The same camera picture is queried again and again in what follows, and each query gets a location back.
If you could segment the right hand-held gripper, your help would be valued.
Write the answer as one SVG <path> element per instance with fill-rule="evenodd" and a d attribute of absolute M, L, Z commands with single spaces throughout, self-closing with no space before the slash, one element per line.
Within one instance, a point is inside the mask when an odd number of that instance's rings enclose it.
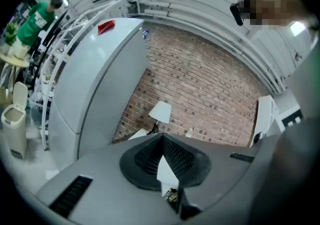
<path fill-rule="evenodd" d="M 264 138 L 281 134 L 304 119 L 294 95 L 266 95 L 259 97 L 254 120 L 254 130 L 249 146 L 255 146 Z"/>

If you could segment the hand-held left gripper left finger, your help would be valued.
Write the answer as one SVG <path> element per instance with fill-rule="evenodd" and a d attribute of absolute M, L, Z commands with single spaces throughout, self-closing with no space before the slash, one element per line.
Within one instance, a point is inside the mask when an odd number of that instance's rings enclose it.
<path fill-rule="evenodd" d="M 36 194 L 45 205 L 54 200 L 76 179 L 84 176 L 91 184 L 72 210 L 74 224 L 178 224 L 180 218 L 161 197 L 161 192 L 137 188 L 120 170 L 121 156 L 151 136 L 106 145 L 84 154 L 49 180 Z"/>

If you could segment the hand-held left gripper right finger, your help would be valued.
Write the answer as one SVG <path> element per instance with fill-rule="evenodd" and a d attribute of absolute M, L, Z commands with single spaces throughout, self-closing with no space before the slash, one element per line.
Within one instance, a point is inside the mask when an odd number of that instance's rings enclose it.
<path fill-rule="evenodd" d="M 163 221 L 248 221 L 262 184 L 262 147 L 239 147 L 163 133 L 165 157 L 178 173 L 177 201 Z"/>

